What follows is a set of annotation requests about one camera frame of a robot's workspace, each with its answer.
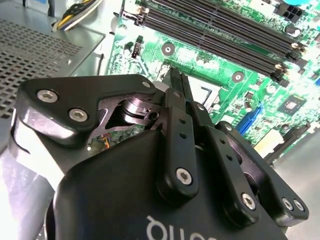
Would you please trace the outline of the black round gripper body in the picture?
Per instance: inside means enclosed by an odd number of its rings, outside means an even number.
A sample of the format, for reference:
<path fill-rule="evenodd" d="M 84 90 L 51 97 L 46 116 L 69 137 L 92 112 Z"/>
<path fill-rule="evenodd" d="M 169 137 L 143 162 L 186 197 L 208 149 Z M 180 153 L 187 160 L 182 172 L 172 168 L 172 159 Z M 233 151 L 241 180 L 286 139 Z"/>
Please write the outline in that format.
<path fill-rule="evenodd" d="M 74 166 L 45 216 L 48 240 L 284 240 L 262 210 L 258 222 L 235 225 L 223 207 L 226 191 L 209 155 L 195 151 L 199 191 L 182 206 L 156 186 L 159 133 L 144 132 Z"/>

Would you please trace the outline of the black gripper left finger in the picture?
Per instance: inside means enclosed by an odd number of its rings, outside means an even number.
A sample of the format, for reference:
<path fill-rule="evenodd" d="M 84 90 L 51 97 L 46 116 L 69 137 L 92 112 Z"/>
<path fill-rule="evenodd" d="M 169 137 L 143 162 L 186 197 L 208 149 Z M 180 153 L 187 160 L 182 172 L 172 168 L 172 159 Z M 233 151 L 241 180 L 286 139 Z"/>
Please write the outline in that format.
<path fill-rule="evenodd" d="M 199 189 L 188 77 L 177 69 L 164 82 L 140 74 L 35 78 L 17 91 L 12 118 L 12 153 L 27 168 L 57 189 L 66 173 L 84 161 L 88 142 L 134 124 L 146 126 L 159 150 L 157 187 L 175 204 L 194 197 Z"/>

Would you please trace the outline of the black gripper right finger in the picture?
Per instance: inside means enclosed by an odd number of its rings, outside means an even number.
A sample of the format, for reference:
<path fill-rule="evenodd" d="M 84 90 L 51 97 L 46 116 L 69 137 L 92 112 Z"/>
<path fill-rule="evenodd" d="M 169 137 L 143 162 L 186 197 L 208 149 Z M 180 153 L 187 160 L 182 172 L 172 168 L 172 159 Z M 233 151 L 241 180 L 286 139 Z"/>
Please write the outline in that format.
<path fill-rule="evenodd" d="M 180 75 L 191 115 L 195 142 L 209 155 L 221 188 L 224 211 L 235 224 L 255 224 L 268 216 L 276 224 L 300 224 L 309 210 L 300 197 L 247 141 L 225 121 L 212 123 L 207 109 L 195 102 L 189 79 Z"/>

